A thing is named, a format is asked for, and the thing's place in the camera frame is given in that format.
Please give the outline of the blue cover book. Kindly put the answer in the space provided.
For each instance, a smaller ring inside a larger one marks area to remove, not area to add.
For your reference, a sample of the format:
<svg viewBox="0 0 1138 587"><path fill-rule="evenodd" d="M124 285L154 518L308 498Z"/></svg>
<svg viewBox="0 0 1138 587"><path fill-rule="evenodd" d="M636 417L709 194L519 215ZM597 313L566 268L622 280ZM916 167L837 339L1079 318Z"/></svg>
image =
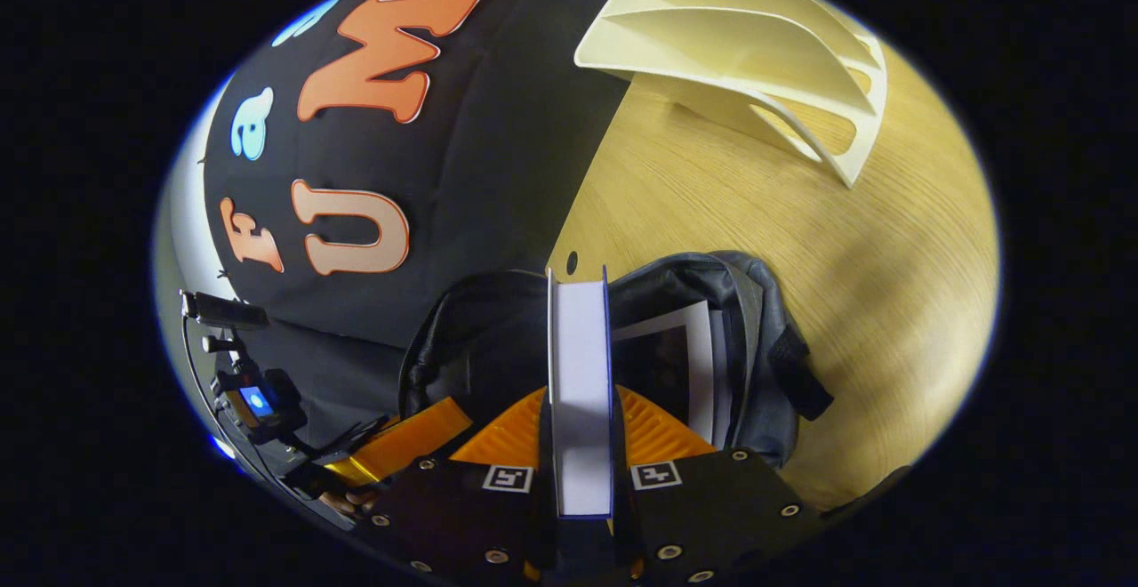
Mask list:
<svg viewBox="0 0 1138 587"><path fill-rule="evenodd" d="M615 510L615 386L608 283L564 283L552 270L546 276L556 515L609 519Z"/></svg>

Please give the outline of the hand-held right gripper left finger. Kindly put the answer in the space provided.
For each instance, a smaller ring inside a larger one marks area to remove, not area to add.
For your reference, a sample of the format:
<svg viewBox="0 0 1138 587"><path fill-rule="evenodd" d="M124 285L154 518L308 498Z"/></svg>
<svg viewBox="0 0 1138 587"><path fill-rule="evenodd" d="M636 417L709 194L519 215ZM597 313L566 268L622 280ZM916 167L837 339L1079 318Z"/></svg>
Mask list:
<svg viewBox="0 0 1138 587"><path fill-rule="evenodd" d="M473 425L385 478L373 526L407 567L447 582L541 582L538 417L546 391L523 394L489 422L457 402Z"/></svg>

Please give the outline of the cream plastic bookshelf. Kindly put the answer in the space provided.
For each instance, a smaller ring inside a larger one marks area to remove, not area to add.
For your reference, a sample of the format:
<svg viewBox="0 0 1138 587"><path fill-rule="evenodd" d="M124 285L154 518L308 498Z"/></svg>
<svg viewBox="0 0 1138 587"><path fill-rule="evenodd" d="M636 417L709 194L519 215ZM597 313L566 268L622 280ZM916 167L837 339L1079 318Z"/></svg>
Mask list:
<svg viewBox="0 0 1138 587"><path fill-rule="evenodd" d="M885 48L822 0L607 0L574 64L646 80L849 189L885 121Z"/></svg>

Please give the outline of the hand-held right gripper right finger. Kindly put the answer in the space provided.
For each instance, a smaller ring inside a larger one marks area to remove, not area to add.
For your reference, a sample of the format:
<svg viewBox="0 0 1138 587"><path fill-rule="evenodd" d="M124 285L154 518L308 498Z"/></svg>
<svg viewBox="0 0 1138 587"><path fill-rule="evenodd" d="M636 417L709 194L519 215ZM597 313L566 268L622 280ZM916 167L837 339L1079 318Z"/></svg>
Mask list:
<svg viewBox="0 0 1138 587"><path fill-rule="evenodd" d="M626 503L615 522L630 582L731 582L807 543L820 511L752 449L716 449L619 387Z"/></svg>

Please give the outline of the grey schoolbag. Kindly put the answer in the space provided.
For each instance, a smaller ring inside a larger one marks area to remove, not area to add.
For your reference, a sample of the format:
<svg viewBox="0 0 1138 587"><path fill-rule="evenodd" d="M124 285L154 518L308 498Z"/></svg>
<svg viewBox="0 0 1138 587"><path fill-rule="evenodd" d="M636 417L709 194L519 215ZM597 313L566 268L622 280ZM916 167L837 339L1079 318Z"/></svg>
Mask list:
<svg viewBox="0 0 1138 587"><path fill-rule="evenodd" d="M452 283L432 304L398 374L397 410L410 417L435 402L473 402L487 423L549 380L549 279L510 268ZM816 420L833 397L813 375L809 349L772 268L739 251L675 253L609 286L615 328L704 301L724 320L732 405L728 446L772 468L794 453L801 417Z"/></svg>

